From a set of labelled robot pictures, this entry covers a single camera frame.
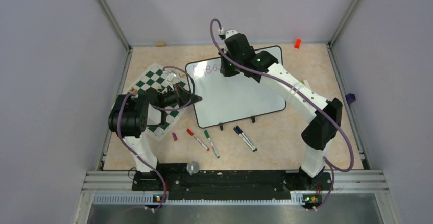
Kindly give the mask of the blue whiteboard marker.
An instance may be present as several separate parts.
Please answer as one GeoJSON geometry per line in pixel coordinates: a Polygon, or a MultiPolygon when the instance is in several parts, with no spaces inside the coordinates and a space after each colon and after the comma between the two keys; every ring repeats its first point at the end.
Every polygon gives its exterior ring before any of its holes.
{"type": "Polygon", "coordinates": [[[246,145],[250,148],[250,150],[254,152],[254,150],[255,150],[254,147],[244,138],[244,136],[237,129],[237,127],[234,127],[233,129],[237,133],[237,135],[246,143],[246,145]]]}

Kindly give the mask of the whiteboard metal stand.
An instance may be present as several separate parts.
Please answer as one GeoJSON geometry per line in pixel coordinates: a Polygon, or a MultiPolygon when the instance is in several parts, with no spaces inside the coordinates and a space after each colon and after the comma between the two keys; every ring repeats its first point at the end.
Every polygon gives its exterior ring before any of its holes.
{"type": "Polygon", "coordinates": [[[219,127],[220,131],[223,131],[224,130],[224,125],[229,124],[229,123],[233,123],[233,122],[239,122],[241,120],[247,120],[247,119],[251,120],[252,123],[256,123],[256,116],[251,116],[251,117],[246,117],[246,118],[243,118],[243,119],[228,121],[228,122],[225,122],[225,123],[219,123],[218,127],[219,127]]]}

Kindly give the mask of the green white chessboard mat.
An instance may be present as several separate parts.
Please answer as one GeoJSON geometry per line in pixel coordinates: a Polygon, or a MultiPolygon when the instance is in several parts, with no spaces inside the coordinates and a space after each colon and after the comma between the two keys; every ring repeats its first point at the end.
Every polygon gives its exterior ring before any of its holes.
{"type": "MultiPolygon", "coordinates": [[[[180,82],[186,90],[189,90],[187,79],[184,76],[179,76],[178,71],[171,68],[163,70],[163,66],[156,63],[151,64],[126,90],[129,91],[134,88],[138,91],[138,94],[143,94],[149,88],[154,88],[159,93],[166,93],[167,88],[170,86],[170,83],[165,80],[169,72],[172,72],[177,76],[176,81],[173,82],[173,84],[180,82]]],[[[169,111],[165,112],[165,124],[161,126],[149,126],[146,128],[145,134],[156,141],[163,141],[167,135],[170,135],[170,130],[186,110],[184,108],[175,111],[174,109],[178,107],[179,106],[177,105],[174,108],[168,107],[169,111]]]]}

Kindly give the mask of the orange toy block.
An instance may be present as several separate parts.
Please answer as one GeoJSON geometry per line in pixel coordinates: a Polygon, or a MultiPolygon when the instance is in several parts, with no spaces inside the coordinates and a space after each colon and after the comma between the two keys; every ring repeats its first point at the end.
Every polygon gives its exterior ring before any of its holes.
{"type": "Polygon", "coordinates": [[[301,46],[302,40],[301,39],[297,39],[295,44],[294,44],[294,48],[299,49],[301,46]]]}

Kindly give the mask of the wooden chess piece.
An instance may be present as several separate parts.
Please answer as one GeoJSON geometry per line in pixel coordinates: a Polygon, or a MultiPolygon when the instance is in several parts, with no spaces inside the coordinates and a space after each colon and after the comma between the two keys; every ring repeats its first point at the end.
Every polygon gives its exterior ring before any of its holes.
{"type": "Polygon", "coordinates": [[[133,96],[137,96],[138,91],[136,89],[132,88],[129,90],[129,93],[132,94],[133,96]]]}

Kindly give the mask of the grey round knob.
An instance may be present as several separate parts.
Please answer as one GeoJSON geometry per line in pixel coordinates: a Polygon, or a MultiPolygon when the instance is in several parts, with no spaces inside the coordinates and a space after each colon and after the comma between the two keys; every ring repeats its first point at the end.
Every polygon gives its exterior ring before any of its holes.
{"type": "Polygon", "coordinates": [[[195,175],[200,171],[199,164],[195,161],[187,163],[186,169],[190,175],[195,175]]]}

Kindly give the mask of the green white toy block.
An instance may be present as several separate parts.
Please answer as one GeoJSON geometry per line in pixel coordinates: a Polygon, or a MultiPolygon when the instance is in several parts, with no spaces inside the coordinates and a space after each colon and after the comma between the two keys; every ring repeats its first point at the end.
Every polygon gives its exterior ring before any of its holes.
{"type": "Polygon", "coordinates": [[[310,86],[308,80],[301,80],[300,82],[301,82],[302,84],[304,84],[308,89],[311,90],[311,86],[310,86]]]}

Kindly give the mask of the pink marker cap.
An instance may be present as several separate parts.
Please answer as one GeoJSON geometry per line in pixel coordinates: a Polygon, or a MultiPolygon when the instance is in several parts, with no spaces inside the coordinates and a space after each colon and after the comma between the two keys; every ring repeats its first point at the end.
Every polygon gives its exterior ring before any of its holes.
{"type": "Polygon", "coordinates": [[[177,140],[178,140],[177,135],[176,135],[176,133],[174,133],[174,132],[172,132],[172,137],[173,137],[173,140],[174,140],[174,141],[177,141],[177,140]]]}

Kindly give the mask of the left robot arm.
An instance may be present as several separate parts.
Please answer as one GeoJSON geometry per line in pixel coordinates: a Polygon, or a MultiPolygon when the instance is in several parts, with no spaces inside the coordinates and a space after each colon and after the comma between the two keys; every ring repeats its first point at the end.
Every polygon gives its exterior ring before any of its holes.
{"type": "Polygon", "coordinates": [[[145,130],[148,127],[163,126],[167,115],[175,108],[181,110],[203,98],[186,90],[179,83],[165,93],[154,88],[137,95],[127,93],[119,95],[110,111],[108,127],[129,150],[139,173],[147,173],[144,183],[152,190],[162,187],[164,177],[156,171],[158,159],[150,149],[145,130]]]}

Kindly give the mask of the purple object at edge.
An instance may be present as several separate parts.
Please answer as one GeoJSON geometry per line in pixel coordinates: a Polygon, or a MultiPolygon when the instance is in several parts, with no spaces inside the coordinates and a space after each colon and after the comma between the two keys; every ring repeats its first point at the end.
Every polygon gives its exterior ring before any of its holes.
{"type": "Polygon", "coordinates": [[[356,101],[356,96],[353,93],[348,93],[345,95],[345,99],[346,99],[347,104],[351,104],[354,101],[356,101]]]}

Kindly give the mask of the red whiteboard marker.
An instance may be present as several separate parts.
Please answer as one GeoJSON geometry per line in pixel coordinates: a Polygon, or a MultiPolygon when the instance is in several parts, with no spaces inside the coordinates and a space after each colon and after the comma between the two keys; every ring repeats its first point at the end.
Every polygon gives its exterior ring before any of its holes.
{"type": "Polygon", "coordinates": [[[186,130],[190,136],[192,136],[205,150],[209,151],[209,148],[202,142],[190,129],[186,130]]]}

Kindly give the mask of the black whiteboard marker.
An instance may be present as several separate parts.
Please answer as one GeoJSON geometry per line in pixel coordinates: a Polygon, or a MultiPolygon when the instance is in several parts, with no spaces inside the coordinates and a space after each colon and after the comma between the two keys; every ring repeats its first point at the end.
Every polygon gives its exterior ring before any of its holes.
{"type": "Polygon", "coordinates": [[[254,145],[254,143],[247,137],[247,135],[242,131],[242,129],[239,126],[236,126],[236,129],[239,131],[240,135],[244,137],[244,139],[249,143],[252,150],[255,152],[257,151],[257,147],[254,145]]]}

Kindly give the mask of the green whiteboard marker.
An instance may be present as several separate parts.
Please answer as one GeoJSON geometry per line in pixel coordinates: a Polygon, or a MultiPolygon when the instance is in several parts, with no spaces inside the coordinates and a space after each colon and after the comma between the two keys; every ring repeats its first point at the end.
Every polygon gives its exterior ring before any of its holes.
{"type": "Polygon", "coordinates": [[[219,158],[220,158],[220,154],[219,154],[218,150],[216,149],[216,147],[215,147],[215,145],[214,145],[212,139],[210,138],[210,134],[209,134],[209,132],[208,132],[207,130],[205,130],[205,131],[204,131],[204,134],[205,134],[207,140],[209,141],[209,143],[210,143],[210,145],[211,145],[211,148],[212,148],[212,150],[213,150],[215,156],[219,159],[219,158]]]}

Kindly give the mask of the whiteboard with black frame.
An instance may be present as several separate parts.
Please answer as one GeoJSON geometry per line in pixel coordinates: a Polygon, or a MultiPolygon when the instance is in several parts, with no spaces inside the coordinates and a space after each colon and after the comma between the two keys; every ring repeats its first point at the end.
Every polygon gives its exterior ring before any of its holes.
{"type": "Polygon", "coordinates": [[[220,73],[220,57],[187,63],[185,71],[192,77],[197,124],[201,128],[282,111],[286,101],[272,89],[243,73],[225,77],[220,73]]]}

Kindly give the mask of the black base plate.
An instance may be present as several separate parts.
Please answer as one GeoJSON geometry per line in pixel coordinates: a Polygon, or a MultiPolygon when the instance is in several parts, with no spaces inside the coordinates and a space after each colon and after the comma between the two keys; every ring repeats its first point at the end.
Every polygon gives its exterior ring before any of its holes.
{"type": "Polygon", "coordinates": [[[329,190],[331,175],[311,178],[302,170],[201,170],[190,174],[185,163],[163,163],[157,172],[136,171],[133,191],[167,191],[169,200],[288,200],[294,191],[329,190]]]}

